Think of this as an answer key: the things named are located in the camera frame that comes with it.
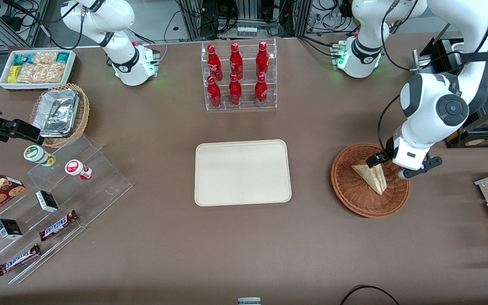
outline brown table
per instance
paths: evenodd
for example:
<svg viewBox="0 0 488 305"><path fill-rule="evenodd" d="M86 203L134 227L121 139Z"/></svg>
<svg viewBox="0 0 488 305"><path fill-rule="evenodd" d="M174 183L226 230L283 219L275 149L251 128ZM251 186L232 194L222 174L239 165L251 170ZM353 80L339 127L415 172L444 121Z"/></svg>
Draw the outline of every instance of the brown table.
<svg viewBox="0 0 488 305"><path fill-rule="evenodd" d="M392 35L390 54L409 66L430 36ZM100 48L77 49L86 134L136 185L22 284L0 278L0 304L338 304L358 284L405 304L488 303L488 210L472 183L488 176L488 149L437 145L444 164L412 179L399 213L350 212L331 187L331 163L347 145L377 142L378 116L411 74L383 59L370 77L351 79L296 39L277 43L279 107L245 114L206 112L200 43L169 46L159 77L139 87L123 85ZM2 89L0 110L28 119L38 96ZM389 110L385 139L402 122ZM197 206L195 147L259 139L286 141L292 199ZM25 175L27 145L0 143L0 174ZM389 304L372 291L355 297Z"/></svg>

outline wicker basket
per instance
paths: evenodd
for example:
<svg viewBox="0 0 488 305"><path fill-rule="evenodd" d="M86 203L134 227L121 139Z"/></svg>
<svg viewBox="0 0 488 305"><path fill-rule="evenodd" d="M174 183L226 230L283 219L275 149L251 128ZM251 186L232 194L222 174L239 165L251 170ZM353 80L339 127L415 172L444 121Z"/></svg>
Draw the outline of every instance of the wicker basket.
<svg viewBox="0 0 488 305"><path fill-rule="evenodd" d="M409 180L399 178L398 173L402 168L393 162L382 164L387 181L387 189L383 195L378 195L351 168L355 163L366 160L380 151L381 148L375 144L351 145L336 156L331 168L331 183L341 202L355 213L369 218L395 214L404 206L410 193Z"/></svg>
<svg viewBox="0 0 488 305"><path fill-rule="evenodd" d="M80 101L79 101L79 108L76 112L76 119L75 119L75 127L73 133L66 137L66 138L44 138L43 145L53 148L60 148L64 144L75 141L76 139L80 138L86 129L86 125L88 124L88 115L89 115L89 101L88 97L85 95L84 91L80 89L77 85L72 83L66 83L62 86L57 86L50 88L50 91L57 91L63 89L73 89L80 93ZM33 107L33 111L29 116L29 123L33 123L33 119L35 118L35 114L37 113L37 107L39 106L39 102L41 101L41 97L37 99L35 106Z"/></svg>

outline clear acrylic shelf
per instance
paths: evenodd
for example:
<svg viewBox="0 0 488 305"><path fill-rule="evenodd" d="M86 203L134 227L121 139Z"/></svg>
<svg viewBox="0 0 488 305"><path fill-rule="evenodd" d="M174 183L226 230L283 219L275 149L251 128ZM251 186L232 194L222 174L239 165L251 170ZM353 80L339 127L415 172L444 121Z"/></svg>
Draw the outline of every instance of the clear acrylic shelf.
<svg viewBox="0 0 488 305"><path fill-rule="evenodd" d="M28 251L35 244L41 247L42 255L15 267L1 276L2 280L8 281L8 284L22 282L132 187L100 149L101 146L97 143L82 136L74 143L68 143L54 152L57 158L54 166L46 168L39 164L21 179L26 191L0 209L0 218L16 220L23 236L16 240L8 240L0 235L0 264ZM71 159L78 159L91 168L92 177L81 180L67 175L64 166ZM41 210L35 197L35 193L40 189L54 195L60 207L57 212L48 213ZM41 241L39 232L72 210L75 210L80 218L46 241Z"/></svg>
<svg viewBox="0 0 488 305"><path fill-rule="evenodd" d="M266 84L269 87L267 91L267 102L265 106L258 107L255 104L255 85L257 83L257 75L255 73L255 57L259 50L259 42L265 41L267 43L267 53L269 54L269 71L266 76ZM208 97L208 83L207 77L210 75L208 69L208 52L207 46L213 44L216 47L216 53L221 60L221 71L223 72L223 79L217 84L221 89L221 107L214 108ZM230 101L229 94L229 76L231 75L231 69L229 65L229 58L231 56L230 42L218 40L203 42L201 47L201 66L203 73L203 87L205 88L205 105L207 110L261 110L272 109L277 107L277 46L275 39L251 39L251 40L238 40L238 49L242 54L242 60L244 62L244 78L240 80L242 85L242 103L239 106L235 106Z"/></svg>

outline red bottle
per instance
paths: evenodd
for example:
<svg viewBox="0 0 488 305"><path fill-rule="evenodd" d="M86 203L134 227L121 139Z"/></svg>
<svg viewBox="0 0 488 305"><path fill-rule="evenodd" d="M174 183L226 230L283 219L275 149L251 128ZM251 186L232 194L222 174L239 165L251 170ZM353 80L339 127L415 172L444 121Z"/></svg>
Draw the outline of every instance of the red bottle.
<svg viewBox="0 0 488 305"><path fill-rule="evenodd" d="M219 90L218 85L216 84L216 80L212 75L209 75L207 78L208 81L208 97L211 100L212 107L220 108L221 107L221 91Z"/></svg>
<svg viewBox="0 0 488 305"><path fill-rule="evenodd" d="M267 72L269 71L269 54L267 53L267 43L264 41L259 43L259 52L255 58L255 65L255 73L257 77L261 74L267 75Z"/></svg>
<svg viewBox="0 0 488 305"><path fill-rule="evenodd" d="M267 103L267 90L269 87L265 83L265 75L259 75L257 80L255 85L255 104L258 107L263 107Z"/></svg>
<svg viewBox="0 0 488 305"><path fill-rule="evenodd" d="M231 43L231 58L229 58L231 64L231 73L235 73L238 79L244 77L244 64L242 63L242 55L238 50L238 43Z"/></svg>
<svg viewBox="0 0 488 305"><path fill-rule="evenodd" d="M216 48L214 45L210 44L207 48L208 50L208 69L211 75L216 78L216 81L221 81L223 79L223 72L221 72L221 60L216 54Z"/></svg>
<svg viewBox="0 0 488 305"><path fill-rule="evenodd" d="M238 106L242 101L242 86L238 81L238 76L235 73L231 75L231 83L229 84L229 92L231 94L231 103Z"/></svg>

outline snickers bar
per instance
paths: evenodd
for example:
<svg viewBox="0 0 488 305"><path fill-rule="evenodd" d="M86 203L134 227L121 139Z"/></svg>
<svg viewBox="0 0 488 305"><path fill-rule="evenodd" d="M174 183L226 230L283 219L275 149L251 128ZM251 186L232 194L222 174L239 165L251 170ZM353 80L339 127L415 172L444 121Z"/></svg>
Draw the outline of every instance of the snickers bar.
<svg viewBox="0 0 488 305"><path fill-rule="evenodd" d="M12 268L15 268L17 265L25 263L25 261L29 260L32 257L41 255L41 248L38 244L35 244L33 248L25 251L24 253L18 255L17 257L13 258L11 261L8 261L6 264L0 265L0 276L9 272Z"/></svg>
<svg viewBox="0 0 488 305"><path fill-rule="evenodd" d="M59 232L61 229L68 226L73 220L77 219L78 215L76 215L75 210L72 210L69 214L65 215L62 219L58 220L55 224L44 230L43 232L39 233L41 236L41 241L46 241L49 237Z"/></svg>

